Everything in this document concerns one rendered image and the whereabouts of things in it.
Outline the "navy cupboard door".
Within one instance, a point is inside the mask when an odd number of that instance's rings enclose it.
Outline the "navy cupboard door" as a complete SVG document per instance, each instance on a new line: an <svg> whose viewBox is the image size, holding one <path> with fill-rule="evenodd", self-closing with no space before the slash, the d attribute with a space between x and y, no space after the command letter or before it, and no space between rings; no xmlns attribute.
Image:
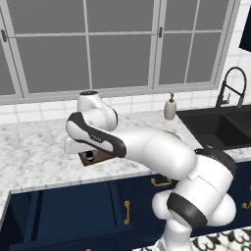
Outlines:
<svg viewBox="0 0 251 251"><path fill-rule="evenodd" d="M113 181L43 190L37 240L124 232L126 209Z"/></svg>

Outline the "brown wooden cutting board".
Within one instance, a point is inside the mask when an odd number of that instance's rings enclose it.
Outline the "brown wooden cutting board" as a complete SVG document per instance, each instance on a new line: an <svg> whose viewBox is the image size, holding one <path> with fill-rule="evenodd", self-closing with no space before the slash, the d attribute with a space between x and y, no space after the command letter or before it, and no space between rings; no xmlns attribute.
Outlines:
<svg viewBox="0 0 251 251"><path fill-rule="evenodd" d="M92 152L94 154L94 160L92 162L87 161L86 156L85 156L86 152L82 152L82 153L78 154L78 156L80 157L81 162L83 163L83 165L85 167L89 166L89 165L96 164L96 163L104 162L104 161L109 160L109 159L113 159L112 155L109 155L109 154L107 154L107 153L105 153L103 151L93 150Z"/></svg>

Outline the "dark wall cupboard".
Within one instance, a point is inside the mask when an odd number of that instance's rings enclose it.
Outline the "dark wall cupboard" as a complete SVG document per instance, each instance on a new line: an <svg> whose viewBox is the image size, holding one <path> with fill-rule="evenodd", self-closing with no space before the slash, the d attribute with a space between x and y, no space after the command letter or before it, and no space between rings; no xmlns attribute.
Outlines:
<svg viewBox="0 0 251 251"><path fill-rule="evenodd" d="M251 53L251 0L241 0L238 21L241 32L238 48Z"/></svg>

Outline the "beige soap dispenser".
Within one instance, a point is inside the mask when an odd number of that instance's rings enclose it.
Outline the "beige soap dispenser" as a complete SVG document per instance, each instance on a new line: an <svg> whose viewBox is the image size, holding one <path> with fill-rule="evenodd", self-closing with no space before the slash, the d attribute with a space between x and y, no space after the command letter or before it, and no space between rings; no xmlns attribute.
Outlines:
<svg viewBox="0 0 251 251"><path fill-rule="evenodd" d="M172 120L176 115L176 101L171 93L170 99L165 103L164 117L166 120Z"/></svg>

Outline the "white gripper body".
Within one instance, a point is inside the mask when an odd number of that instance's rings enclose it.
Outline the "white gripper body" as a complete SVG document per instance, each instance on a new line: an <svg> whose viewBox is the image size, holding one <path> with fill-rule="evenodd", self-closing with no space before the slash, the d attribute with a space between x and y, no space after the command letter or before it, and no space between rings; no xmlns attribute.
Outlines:
<svg viewBox="0 0 251 251"><path fill-rule="evenodd" d="M71 139L70 137L65 138L65 152L68 154L78 154L87 151L93 151L94 147L85 144L85 143L78 143Z"/></svg>

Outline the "black sink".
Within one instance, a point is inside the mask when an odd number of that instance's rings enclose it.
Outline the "black sink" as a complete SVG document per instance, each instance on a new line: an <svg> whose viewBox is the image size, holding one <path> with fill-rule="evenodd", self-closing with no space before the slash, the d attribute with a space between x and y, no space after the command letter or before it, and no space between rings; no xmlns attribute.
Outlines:
<svg viewBox="0 0 251 251"><path fill-rule="evenodd" d="M176 114L204 148L251 147L251 105L184 110Z"/></svg>

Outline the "black tap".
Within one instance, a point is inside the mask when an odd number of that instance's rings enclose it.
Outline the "black tap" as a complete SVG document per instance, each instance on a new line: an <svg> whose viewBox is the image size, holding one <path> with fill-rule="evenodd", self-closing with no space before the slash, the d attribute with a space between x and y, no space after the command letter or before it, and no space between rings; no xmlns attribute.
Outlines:
<svg viewBox="0 0 251 251"><path fill-rule="evenodd" d="M231 87L231 86L229 86L227 84L227 77L234 70L240 71L241 74L242 74L242 76L243 76L243 89L242 89L241 92L237 91L236 89L234 89L233 87ZM217 109L221 108L222 105L229 103L229 96L230 96L230 94L227 97L227 100L224 99L224 93L225 93L226 89L229 89L230 91L232 91L233 93L235 93L235 94L237 94L239 96L239 99L238 99L236 107L237 108L241 108L241 106L243 104L243 101L244 101L246 89L247 89L247 76L246 76L245 71L243 71L240 67L231 67L229 70L227 70L227 72L225 74L225 77L224 77L224 80L223 80L223 84L222 84L220 93L219 93L218 98L217 98L217 102L216 102L215 108L217 108Z"/></svg>

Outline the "navy drawer front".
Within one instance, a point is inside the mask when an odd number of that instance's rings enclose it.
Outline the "navy drawer front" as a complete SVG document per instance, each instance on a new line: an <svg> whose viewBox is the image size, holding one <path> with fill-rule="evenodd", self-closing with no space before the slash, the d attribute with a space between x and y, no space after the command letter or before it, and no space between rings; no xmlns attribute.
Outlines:
<svg viewBox="0 0 251 251"><path fill-rule="evenodd" d="M144 195L153 196L157 192L174 189L177 181L161 175L136 176L116 181L121 196L129 198Z"/></svg>

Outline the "grey framed window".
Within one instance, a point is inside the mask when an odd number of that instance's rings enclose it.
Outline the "grey framed window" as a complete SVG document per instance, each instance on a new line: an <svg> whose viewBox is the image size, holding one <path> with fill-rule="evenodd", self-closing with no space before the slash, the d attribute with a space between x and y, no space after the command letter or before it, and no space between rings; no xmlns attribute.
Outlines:
<svg viewBox="0 0 251 251"><path fill-rule="evenodd" d="M240 0L0 0L0 103L219 84Z"/></svg>

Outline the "navy corner cupboard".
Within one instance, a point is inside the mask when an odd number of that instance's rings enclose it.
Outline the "navy corner cupboard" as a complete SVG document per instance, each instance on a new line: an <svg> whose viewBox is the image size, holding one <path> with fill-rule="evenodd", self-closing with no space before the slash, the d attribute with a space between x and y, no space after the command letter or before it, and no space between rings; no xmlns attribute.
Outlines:
<svg viewBox="0 0 251 251"><path fill-rule="evenodd" d="M10 251L12 244L30 243L37 238L42 197L42 191L11 195L0 230L0 251Z"/></svg>

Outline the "navy cupboard under sink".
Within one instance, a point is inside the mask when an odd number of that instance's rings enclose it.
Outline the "navy cupboard under sink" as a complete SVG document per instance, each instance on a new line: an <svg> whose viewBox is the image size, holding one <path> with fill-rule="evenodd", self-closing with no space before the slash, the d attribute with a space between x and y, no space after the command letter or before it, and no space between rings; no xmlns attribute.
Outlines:
<svg viewBox="0 0 251 251"><path fill-rule="evenodd" d="M237 171L234 180L227 192L235 202L236 215L231 228L251 226L251 208L243 209L241 204L251 201L251 162L237 164Z"/></svg>

